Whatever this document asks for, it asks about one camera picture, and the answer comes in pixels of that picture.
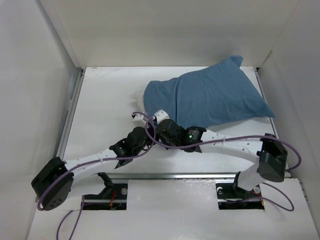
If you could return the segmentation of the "white pillow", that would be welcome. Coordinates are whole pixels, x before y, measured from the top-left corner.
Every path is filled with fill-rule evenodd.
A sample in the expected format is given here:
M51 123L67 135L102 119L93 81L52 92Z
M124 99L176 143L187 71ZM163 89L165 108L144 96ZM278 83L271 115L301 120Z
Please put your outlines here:
M133 98L135 99L136 104L137 104L138 108L140 109L140 111L143 113L147 113L146 108L145 108L145 104L144 104L144 91L139 90L139 91L135 92L133 94Z

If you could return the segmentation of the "blue pillowcase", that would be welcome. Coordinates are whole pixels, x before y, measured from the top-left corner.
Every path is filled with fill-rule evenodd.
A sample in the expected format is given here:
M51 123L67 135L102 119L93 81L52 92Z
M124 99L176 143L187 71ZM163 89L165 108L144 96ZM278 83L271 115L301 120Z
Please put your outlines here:
M242 56L231 55L170 80L150 81L143 93L144 111L152 116L163 110L183 128L274 118L273 110L240 69L242 62Z

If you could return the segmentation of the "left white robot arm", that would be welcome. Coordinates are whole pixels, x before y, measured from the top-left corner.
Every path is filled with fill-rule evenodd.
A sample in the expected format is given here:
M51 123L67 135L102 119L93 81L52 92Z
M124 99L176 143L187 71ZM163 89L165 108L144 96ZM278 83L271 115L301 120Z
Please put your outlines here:
M96 154L74 160L52 158L31 181L38 199L37 209L50 211L59 207L68 198L75 181L104 173L112 161L117 162L114 168L118 169L144 156L153 144L150 137L155 135L155 130L135 127L127 137Z

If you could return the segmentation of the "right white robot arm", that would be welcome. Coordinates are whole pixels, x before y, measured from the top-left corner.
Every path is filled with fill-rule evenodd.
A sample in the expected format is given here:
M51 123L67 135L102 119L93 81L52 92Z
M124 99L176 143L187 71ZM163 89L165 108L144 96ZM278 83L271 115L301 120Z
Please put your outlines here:
M247 160L252 165L236 174L231 185L233 194L243 197L265 181L282 183L285 180L288 152L272 134L252 139L238 139L203 127L184 129L171 119L158 123L156 136L167 148L187 153L214 153Z

